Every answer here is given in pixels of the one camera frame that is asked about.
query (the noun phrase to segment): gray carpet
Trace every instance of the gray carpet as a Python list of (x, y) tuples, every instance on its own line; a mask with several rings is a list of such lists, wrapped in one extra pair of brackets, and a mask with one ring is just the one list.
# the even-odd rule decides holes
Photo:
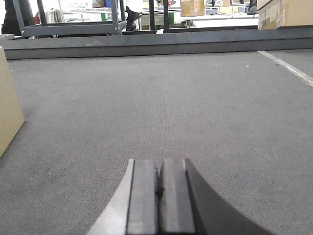
[(270, 53), (313, 77), (313, 49), (277, 50)]
[(190, 158), (259, 225), (313, 231), (313, 89), (263, 55), (10, 66), (27, 121), (0, 158), (0, 234), (85, 234), (129, 158)]

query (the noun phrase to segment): cardboard box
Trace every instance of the cardboard box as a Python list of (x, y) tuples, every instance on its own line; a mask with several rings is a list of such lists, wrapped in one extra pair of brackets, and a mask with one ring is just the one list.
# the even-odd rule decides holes
[(104, 7), (104, 0), (93, 0), (92, 7), (93, 8)]
[(24, 121), (11, 70), (0, 47), (0, 157)]
[(313, 0), (271, 0), (259, 10), (259, 29), (313, 25)]

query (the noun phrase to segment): black metal bar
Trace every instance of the black metal bar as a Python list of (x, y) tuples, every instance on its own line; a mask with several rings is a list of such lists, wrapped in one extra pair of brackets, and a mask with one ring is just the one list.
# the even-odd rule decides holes
[(23, 15), (22, 15), (21, 7), (20, 7), (20, 1), (19, 0), (13, 0), (13, 4), (14, 4), (16, 17), (18, 18), (20, 31), (21, 31), (21, 34), (23, 35), (24, 29), (25, 29), (25, 23), (23, 20)]
[(115, 29), (115, 33), (117, 34), (119, 32), (119, 28), (118, 28), (118, 15), (117, 15), (116, 0), (111, 0), (111, 11), (112, 11), (112, 23)]
[(124, 0), (120, 0), (120, 11), (122, 16), (122, 21), (125, 21), (125, 6), (124, 6)]
[(164, 28), (170, 28), (170, 20), (168, 15), (168, 0), (163, 0), (164, 6)]
[(44, 10), (44, 5), (42, 0), (37, 0), (37, 5), (39, 9), (39, 16), (42, 24), (47, 23), (47, 19), (45, 18), (45, 10)]
[(150, 30), (156, 29), (154, 0), (149, 0)]

